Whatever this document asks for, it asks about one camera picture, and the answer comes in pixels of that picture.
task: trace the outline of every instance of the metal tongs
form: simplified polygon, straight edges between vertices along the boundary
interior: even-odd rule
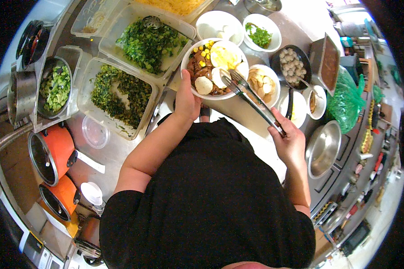
[[[261,104],[268,111],[268,113],[265,113],[264,111],[262,111],[260,109],[260,107],[258,105],[256,105],[253,102],[253,100],[251,100],[250,97],[248,97],[248,95],[245,92],[243,92],[240,89],[240,87],[227,76],[221,77],[221,80],[223,81],[223,83],[226,84],[228,86],[228,88],[231,89],[231,91],[233,91],[235,94],[241,96],[241,98],[243,98],[244,101],[246,101],[249,105],[251,105],[251,107],[253,107],[253,109],[256,110],[259,113],[259,115],[261,115],[262,118],[264,118],[264,120],[266,120],[269,123],[270,126],[274,127],[280,133],[280,136],[282,138],[286,137],[286,132],[284,132],[283,128],[281,127],[281,124],[277,121],[277,119],[275,118],[272,111],[265,104],[265,102],[263,100],[261,100],[259,98],[259,96],[250,88],[250,85],[241,76],[241,74],[239,74],[238,72],[236,72],[233,69],[230,69],[229,72],[230,72],[232,78],[234,80],[236,80],[238,82],[238,84],[245,87],[248,90],[248,92],[251,93],[253,95],[253,97],[256,98],[256,100],[258,100],[259,104]]]

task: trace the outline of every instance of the clear plastic container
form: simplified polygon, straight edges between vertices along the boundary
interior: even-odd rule
[[[118,9],[115,9],[114,13],[111,14],[111,18],[114,18],[114,21],[111,23],[111,27],[100,41],[99,51],[106,54],[108,57],[116,60],[124,67],[129,68],[135,73],[161,83],[163,80],[171,75],[173,70],[178,67],[184,57],[184,54],[186,54],[188,49],[192,46],[191,40],[187,42],[187,44],[183,47],[178,55],[175,54],[173,57],[170,57],[167,60],[167,63],[164,62],[164,65],[169,65],[169,67],[167,68],[166,72],[161,75],[151,74],[141,69],[139,66],[135,65],[131,61],[127,60],[127,58],[124,56],[123,50],[115,45],[115,41],[121,36],[121,34],[124,32],[129,24],[135,22],[138,18],[144,18],[149,15],[160,18],[165,24],[170,25],[171,27],[177,29],[178,31],[191,38],[194,38],[196,36],[196,29],[190,24],[177,19],[175,15],[148,5],[132,3],[131,5],[121,10],[118,14],[115,13],[115,11],[117,10]]]
[[[91,101],[91,92],[94,89],[94,79],[96,78],[97,73],[100,72],[100,68],[102,67],[102,65],[105,65],[105,64],[112,65],[113,67],[119,68],[119,69],[123,70],[124,72],[131,74],[151,85],[151,88],[152,88],[151,96],[148,101],[147,107],[145,108],[145,112],[142,116],[142,119],[139,123],[139,126],[132,127],[132,126],[125,125],[124,122],[110,117],[108,115],[108,113],[99,109]],[[88,62],[87,68],[85,70],[84,78],[82,81],[82,87],[78,93],[77,104],[78,104],[78,108],[81,112],[83,112],[85,115],[92,118],[94,121],[96,121],[100,125],[108,128],[110,131],[114,131],[114,132],[118,133],[120,136],[122,136],[123,138],[125,138],[127,140],[133,140],[136,138],[136,136],[138,135],[140,130],[145,126],[146,122],[149,120],[149,118],[152,114],[154,105],[155,105],[155,100],[157,98],[158,92],[159,92],[159,90],[158,90],[157,86],[150,79],[141,77],[140,74],[137,74],[136,72],[134,72],[132,70],[128,70],[127,68],[119,66],[115,63],[109,62],[109,61],[101,59],[101,58],[94,57]]]
[[[101,149],[109,141],[109,130],[98,124],[89,116],[85,116],[82,121],[82,134],[85,141],[92,147]]]
[[[82,51],[80,47],[70,45],[59,47],[55,55],[63,58],[69,64],[70,71],[72,72],[73,84],[69,97],[68,115],[73,115],[78,111],[76,104],[78,91],[81,89],[84,71],[92,56]]]
[[[114,8],[119,8],[119,10],[122,10],[128,4],[129,2],[126,0],[87,0],[76,17],[72,28],[70,29],[70,33],[76,35],[77,37],[85,38],[103,37],[110,25],[110,20],[113,19],[113,17],[110,18],[109,16]],[[99,10],[101,5],[103,20],[101,23],[99,23],[99,26],[94,33],[84,33],[82,31],[83,28],[87,25],[87,22],[93,18],[94,14]]]
[[[187,23],[192,23],[198,16],[199,14],[209,5],[213,2],[214,0],[205,0],[202,4],[200,4],[199,7],[197,7],[194,11],[189,13],[188,15],[181,16],[178,14],[173,14],[176,16],[178,19],[187,22]]]

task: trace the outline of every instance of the plastic bag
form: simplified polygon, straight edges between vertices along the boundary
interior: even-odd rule
[[[382,98],[385,97],[385,95],[382,94],[382,90],[377,85],[373,86],[373,94],[376,104],[379,104],[382,101]]]
[[[360,75],[359,84],[356,84],[349,72],[340,66],[334,96],[327,96],[326,110],[339,123],[341,133],[348,133],[356,124],[359,112],[366,105],[361,98],[364,91],[364,75]]]

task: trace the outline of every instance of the container of greens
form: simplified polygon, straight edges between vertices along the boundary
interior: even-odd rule
[[[72,72],[67,62],[58,56],[48,57],[40,81],[37,112],[46,119],[54,119],[64,113],[72,83]]]
[[[158,88],[149,78],[94,57],[78,92],[78,109],[127,140],[137,137],[154,110]]]
[[[144,27],[142,19],[147,16],[158,17],[162,27]],[[110,19],[111,27],[100,41],[99,51],[157,83],[171,75],[191,47],[192,41],[182,34],[196,36],[193,26],[173,14],[139,3],[132,3],[117,14],[113,12]]]
[[[281,33],[277,25],[267,16],[250,14],[242,23],[244,43],[252,50],[274,52],[280,48]]]

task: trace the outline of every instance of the metal pipe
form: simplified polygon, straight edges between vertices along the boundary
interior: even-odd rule
[[[33,123],[29,122],[15,131],[8,133],[4,137],[0,138],[0,151],[7,147],[10,143],[14,142],[18,137],[33,130]]]

